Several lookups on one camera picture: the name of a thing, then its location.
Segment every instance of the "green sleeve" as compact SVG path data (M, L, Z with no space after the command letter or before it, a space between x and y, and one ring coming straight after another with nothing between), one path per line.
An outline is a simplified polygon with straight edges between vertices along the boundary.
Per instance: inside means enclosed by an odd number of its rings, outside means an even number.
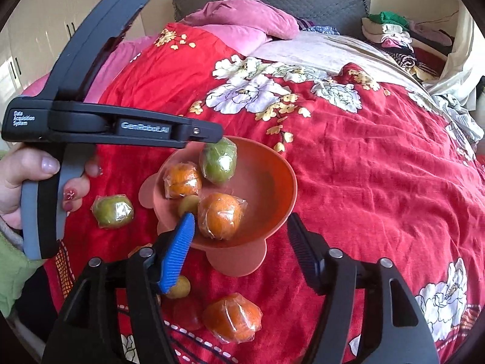
M5 222L0 223L0 310L7 317L25 282L42 266L43 261L30 261L6 238Z

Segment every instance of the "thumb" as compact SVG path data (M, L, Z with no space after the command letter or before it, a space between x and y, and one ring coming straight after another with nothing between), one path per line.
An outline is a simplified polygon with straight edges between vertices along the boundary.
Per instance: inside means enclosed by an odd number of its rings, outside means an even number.
M20 186L25 180L49 179L60 169L59 161L49 153L29 147L21 147L8 154L0 161L0 165L0 176L11 189Z

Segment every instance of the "red bedding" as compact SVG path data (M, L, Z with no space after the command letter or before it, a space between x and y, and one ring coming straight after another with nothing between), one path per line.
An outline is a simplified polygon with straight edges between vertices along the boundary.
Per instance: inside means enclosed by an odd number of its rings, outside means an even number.
M100 103L211 120L227 135L276 147L298 178L295 211L306 226L356 259L391 258L447 358L485 303L483 166L465 156L449 124L424 108L422 97L376 83L351 62L324 79L324 72L306 67L239 58L210 33L169 25ZM157 219L138 203L138 190L172 152L99 147L104 174L92 182L82 209L69 216L62 250L45 265L57 308L91 257L123 259L156 239ZM101 230L89 208L97 195L113 194L128 195L135 219L119 230ZM221 345L207 331L194 335L170 323L180 362L283 364L305 351L323 300L305 285L284 227L268 240L265 262L249 276L225 277L194 249L182 273L205 303L239 292L264 315L255 340L241 345ZM129 310L120 300L121 311ZM356 307L362 303L358 295ZM354 357L360 316L357 311L346 360ZM127 358L137 362L128 318L121 318Z

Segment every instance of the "cabinet handle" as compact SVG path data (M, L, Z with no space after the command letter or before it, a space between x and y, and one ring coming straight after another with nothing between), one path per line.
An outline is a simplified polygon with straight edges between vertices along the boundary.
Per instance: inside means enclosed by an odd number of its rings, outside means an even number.
M22 75L22 71L20 70L20 66L18 64L18 60L17 58L15 58L15 62L17 63L17 68L18 68L18 76L21 76Z
M15 69L14 69L14 65L12 64L12 62L10 62L10 68L12 69L12 72L14 73L14 79L17 79L17 75L15 74Z

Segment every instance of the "fingernail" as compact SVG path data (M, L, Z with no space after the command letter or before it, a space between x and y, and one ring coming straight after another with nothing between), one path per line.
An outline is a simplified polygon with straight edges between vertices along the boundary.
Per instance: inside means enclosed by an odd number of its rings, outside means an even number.
M64 201L70 201L74 197L76 197L76 190L75 189L67 189L64 191Z
M42 158L42 171L46 174L56 174L60 169L59 161L53 157Z
M72 205L72 202L66 202L62 207L66 212L71 212L74 209L74 205Z

